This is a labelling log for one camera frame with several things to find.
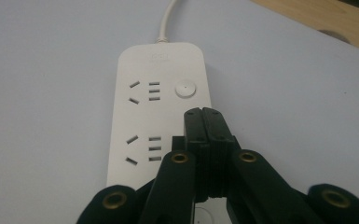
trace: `socket slot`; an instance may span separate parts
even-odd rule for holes
[[[149,147],[149,151],[161,151],[161,147]]]
[[[158,101],[158,100],[159,100],[159,96],[149,97],[149,101]]]
[[[160,136],[155,136],[155,137],[149,137],[149,141],[161,141],[161,137]]]
[[[132,165],[138,164],[138,161],[135,161],[135,160],[133,160],[133,159],[131,159],[131,158],[128,158],[128,157],[127,157],[126,161],[129,162],[129,163],[131,163]]]
[[[149,161],[161,161],[161,157],[149,157]]]
[[[135,103],[136,105],[139,104],[139,101],[138,101],[138,100],[135,100],[135,99],[133,99],[133,98],[130,98],[129,101]]]
[[[141,83],[139,81],[136,81],[130,85],[130,88],[134,88],[134,87],[138,86],[139,84],[141,84]]]
[[[129,140],[127,140],[127,144],[131,144],[133,141],[135,141],[136,139],[138,139],[138,135],[135,135],[134,137],[130,138]]]
[[[149,93],[159,92],[159,90],[150,90]]]

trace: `wooden floor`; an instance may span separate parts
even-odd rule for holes
[[[316,30],[338,33],[359,48],[359,8],[338,0],[252,0]]]

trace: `brass screw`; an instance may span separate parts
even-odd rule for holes
[[[171,157],[171,160],[175,163],[185,163],[188,161],[188,156],[183,153],[177,153]]]
[[[246,162],[257,161],[257,157],[251,152],[243,152],[240,154],[240,159]]]
[[[117,209],[127,201],[127,195],[121,191],[113,192],[104,197],[103,206],[106,209]]]
[[[351,205],[351,201],[347,197],[331,189],[324,189],[322,197],[331,205],[339,208],[347,208]]]

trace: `white tabletop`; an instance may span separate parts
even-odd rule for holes
[[[105,187],[118,55],[169,1],[0,0],[0,224],[75,223]],[[214,109],[303,192],[359,197],[359,49],[249,1],[183,1]]]

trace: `white power strip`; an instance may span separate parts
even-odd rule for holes
[[[155,178],[173,136],[184,135],[184,113],[194,107],[211,107],[198,47],[165,43],[126,49],[117,66],[107,186],[139,189]],[[197,207],[194,223],[229,223],[225,200]]]

